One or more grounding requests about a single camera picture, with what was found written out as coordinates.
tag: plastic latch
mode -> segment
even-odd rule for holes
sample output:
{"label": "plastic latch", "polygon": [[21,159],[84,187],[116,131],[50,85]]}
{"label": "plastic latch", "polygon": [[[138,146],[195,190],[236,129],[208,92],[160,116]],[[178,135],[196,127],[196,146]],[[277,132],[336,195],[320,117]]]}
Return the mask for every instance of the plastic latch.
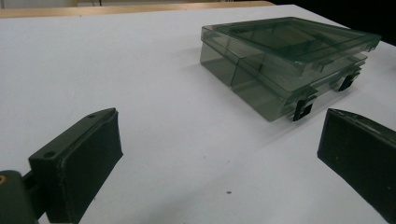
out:
{"label": "plastic latch", "polygon": [[[317,90],[311,88],[313,93],[318,92]],[[311,112],[312,109],[312,104],[314,103],[315,99],[317,98],[316,95],[311,94],[308,97],[306,97],[303,100],[299,100],[297,102],[296,109],[294,111],[294,116],[293,116],[293,121],[297,121],[303,117],[305,117],[307,114]]]}
{"label": "plastic latch", "polygon": [[360,72],[357,72],[357,73],[355,73],[355,74],[346,76],[346,77],[344,78],[344,81],[343,81],[343,83],[341,84],[340,88],[338,89],[338,91],[344,91],[344,90],[346,90],[347,88],[349,88],[349,87],[352,85],[353,81],[356,79],[356,77],[359,76],[359,74],[360,74]]}

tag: transparent plastic box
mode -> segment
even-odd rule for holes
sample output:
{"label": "transparent plastic box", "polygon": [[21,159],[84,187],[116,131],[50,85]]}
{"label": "transparent plastic box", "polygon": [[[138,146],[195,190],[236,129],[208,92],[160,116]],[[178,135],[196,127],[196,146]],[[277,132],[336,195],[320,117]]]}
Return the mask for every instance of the transparent plastic box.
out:
{"label": "transparent plastic box", "polygon": [[201,39],[201,64],[273,121],[348,88],[381,36],[287,17],[207,25]]}

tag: white surface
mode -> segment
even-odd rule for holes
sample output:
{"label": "white surface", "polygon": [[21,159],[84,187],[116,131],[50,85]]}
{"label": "white surface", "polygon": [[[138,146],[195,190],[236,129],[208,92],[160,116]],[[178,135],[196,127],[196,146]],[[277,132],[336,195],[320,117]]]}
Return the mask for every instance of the white surface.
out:
{"label": "white surface", "polygon": [[116,107],[124,156],[81,223],[386,223],[317,150],[329,107],[396,130],[396,48],[298,122],[267,122],[199,63],[203,25],[284,16],[335,24],[296,6],[0,20],[0,170]]}

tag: white table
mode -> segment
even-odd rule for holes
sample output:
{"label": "white table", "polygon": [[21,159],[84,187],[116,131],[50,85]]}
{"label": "white table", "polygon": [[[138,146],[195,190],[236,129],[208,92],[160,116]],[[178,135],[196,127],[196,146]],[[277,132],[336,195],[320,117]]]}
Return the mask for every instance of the white table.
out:
{"label": "white table", "polygon": [[116,107],[124,156],[81,223],[386,223],[317,150],[329,107],[396,130],[395,47],[298,122],[266,121],[199,63],[203,25],[285,16],[335,24],[297,6],[0,20],[0,170],[26,174]]}

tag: wooden table edge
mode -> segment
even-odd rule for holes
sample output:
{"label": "wooden table edge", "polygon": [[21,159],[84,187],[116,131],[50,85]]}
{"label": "wooden table edge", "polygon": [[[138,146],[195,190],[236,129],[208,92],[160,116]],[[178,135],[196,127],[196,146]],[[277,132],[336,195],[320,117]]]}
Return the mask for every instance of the wooden table edge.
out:
{"label": "wooden table edge", "polygon": [[89,16],[150,11],[189,10],[227,7],[269,7],[275,4],[268,1],[210,2],[160,5],[131,5],[116,7],[49,7],[0,9],[0,18]]}

